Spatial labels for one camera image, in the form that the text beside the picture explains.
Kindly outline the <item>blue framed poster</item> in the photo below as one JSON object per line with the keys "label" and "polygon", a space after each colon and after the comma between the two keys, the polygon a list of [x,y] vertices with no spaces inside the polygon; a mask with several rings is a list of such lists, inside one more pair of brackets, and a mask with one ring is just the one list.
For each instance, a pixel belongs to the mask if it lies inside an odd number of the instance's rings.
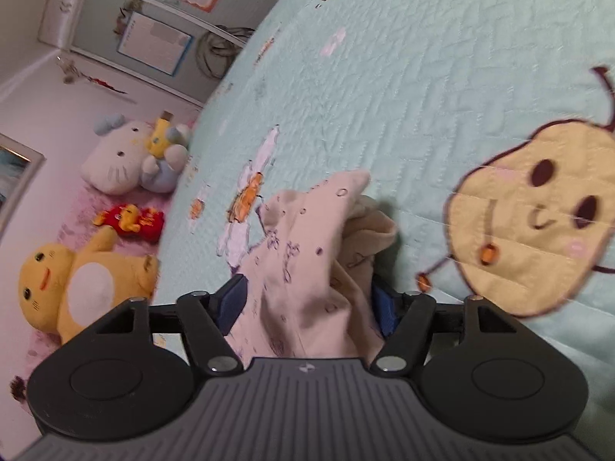
{"label": "blue framed poster", "polygon": [[174,76],[193,42],[192,35],[161,21],[132,13],[118,45],[121,55]]}

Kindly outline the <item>light green quilted bedspread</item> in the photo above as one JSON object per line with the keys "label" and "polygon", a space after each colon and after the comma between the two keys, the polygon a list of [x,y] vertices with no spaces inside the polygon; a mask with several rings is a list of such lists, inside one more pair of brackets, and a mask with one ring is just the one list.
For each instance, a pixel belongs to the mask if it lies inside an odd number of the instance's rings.
{"label": "light green quilted bedspread", "polygon": [[488,298],[584,373],[614,456],[614,0],[279,0],[197,121],[156,299],[213,289],[265,203],[341,171],[397,289]]}

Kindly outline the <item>yellow plush toy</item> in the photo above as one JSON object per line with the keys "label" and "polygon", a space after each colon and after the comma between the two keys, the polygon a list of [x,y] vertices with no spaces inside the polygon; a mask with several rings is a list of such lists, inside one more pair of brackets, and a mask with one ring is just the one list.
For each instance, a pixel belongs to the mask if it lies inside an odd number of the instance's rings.
{"label": "yellow plush toy", "polygon": [[116,252],[118,238],[104,226],[78,251],[47,244],[28,256],[20,270],[18,298],[31,327],[66,343],[124,301],[152,298],[158,259]]}

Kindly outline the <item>sliding door wardrobe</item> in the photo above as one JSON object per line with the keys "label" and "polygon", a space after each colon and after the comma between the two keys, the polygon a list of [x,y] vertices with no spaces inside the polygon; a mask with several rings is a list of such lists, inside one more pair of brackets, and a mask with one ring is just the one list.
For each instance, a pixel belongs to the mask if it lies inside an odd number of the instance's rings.
{"label": "sliding door wardrobe", "polygon": [[[179,0],[47,0],[38,38],[200,105],[275,3],[277,0],[218,0],[205,13]],[[118,52],[132,13],[143,13],[192,35],[193,42],[174,76]]]}

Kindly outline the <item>framed wall picture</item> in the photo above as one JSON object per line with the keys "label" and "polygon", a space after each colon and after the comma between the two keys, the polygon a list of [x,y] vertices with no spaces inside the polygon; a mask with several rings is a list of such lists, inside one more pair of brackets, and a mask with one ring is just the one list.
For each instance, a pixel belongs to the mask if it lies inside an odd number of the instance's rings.
{"label": "framed wall picture", "polygon": [[31,180],[44,163],[45,156],[2,134],[0,157],[0,235],[3,236]]}

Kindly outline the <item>white cat plush toy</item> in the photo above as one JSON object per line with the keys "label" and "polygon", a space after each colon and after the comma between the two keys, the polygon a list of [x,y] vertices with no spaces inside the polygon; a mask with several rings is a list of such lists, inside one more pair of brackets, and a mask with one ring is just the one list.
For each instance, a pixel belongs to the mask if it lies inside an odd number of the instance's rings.
{"label": "white cat plush toy", "polygon": [[141,187],[168,194],[189,159],[192,131],[165,111],[153,124],[121,114],[95,129],[99,144],[81,166],[83,180],[105,195],[121,196]]}

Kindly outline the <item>red plush toy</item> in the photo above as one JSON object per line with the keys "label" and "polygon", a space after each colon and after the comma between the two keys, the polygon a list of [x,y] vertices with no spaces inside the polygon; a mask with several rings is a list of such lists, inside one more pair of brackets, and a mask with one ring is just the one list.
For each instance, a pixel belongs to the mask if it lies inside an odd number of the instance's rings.
{"label": "red plush toy", "polygon": [[97,213],[96,227],[110,226],[120,237],[139,239],[155,245],[160,241],[165,214],[156,208],[139,208],[135,204],[120,204]]}

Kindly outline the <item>pink patterned pajama garment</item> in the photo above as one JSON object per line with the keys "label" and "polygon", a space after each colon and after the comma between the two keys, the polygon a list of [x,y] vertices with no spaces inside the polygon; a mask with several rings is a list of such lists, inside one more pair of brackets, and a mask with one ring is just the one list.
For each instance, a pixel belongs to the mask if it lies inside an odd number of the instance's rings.
{"label": "pink patterned pajama garment", "polygon": [[397,227],[364,193],[370,174],[339,172],[285,189],[259,210],[264,237],[242,259],[247,300],[226,340],[243,364],[267,358],[362,358],[384,345],[371,309],[378,253]]}

